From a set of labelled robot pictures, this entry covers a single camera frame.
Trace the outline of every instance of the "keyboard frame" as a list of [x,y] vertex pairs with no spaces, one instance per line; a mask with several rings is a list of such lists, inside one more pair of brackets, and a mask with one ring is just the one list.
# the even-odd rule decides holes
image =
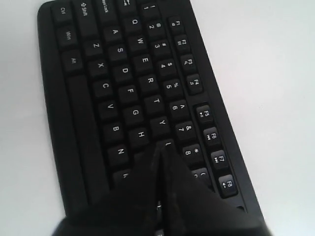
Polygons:
[[[38,11],[39,49],[46,108],[58,178],[66,215],[71,215],[85,209],[88,206],[88,200],[86,194],[84,194],[85,187],[82,173],[78,171],[81,169],[79,150],[50,9],[53,2],[54,1],[44,3]],[[156,2],[160,8],[161,19],[166,26],[168,39],[172,38],[172,36],[167,27],[167,19],[172,16],[180,16],[184,23],[186,34],[190,41],[191,51],[195,58],[205,92],[190,96],[186,83],[184,83],[185,78],[181,69],[178,69],[178,78],[183,84],[185,99],[187,100],[191,120],[195,127],[199,127],[195,115],[195,105],[199,105],[201,102],[208,102],[212,110],[222,146],[224,147],[226,155],[229,157],[230,169],[238,189],[236,196],[224,199],[224,201],[235,207],[243,207],[246,212],[263,219],[191,3],[189,0],[156,0]],[[175,45],[171,40],[170,46],[172,54],[176,55]],[[174,60],[176,67],[181,68],[176,56],[174,56]],[[203,140],[202,131],[196,129],[196,134],[198,140],[200,140],[204,156],[209,156],[205,152],[206,148],[204,142],[201,141]],[[211,181],[216,183],[210,160],[205,158],[205,163]],[[219,194],[217,183],[214,184],[214,190]]]

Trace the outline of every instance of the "keyboard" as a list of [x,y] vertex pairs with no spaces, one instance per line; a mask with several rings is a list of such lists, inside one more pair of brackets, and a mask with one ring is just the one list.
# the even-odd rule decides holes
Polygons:
[[189,0],[57,0],[37,19],[67,215],[114,189],[155,142],[262,218]]

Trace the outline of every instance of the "white background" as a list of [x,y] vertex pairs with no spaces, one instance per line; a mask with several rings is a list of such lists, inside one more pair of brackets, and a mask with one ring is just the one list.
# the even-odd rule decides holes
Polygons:
[[[315,1],[191,0],[266,222],[315,235]],[[3,0],[0,235],[48,236],[63,218],[36,14]]]

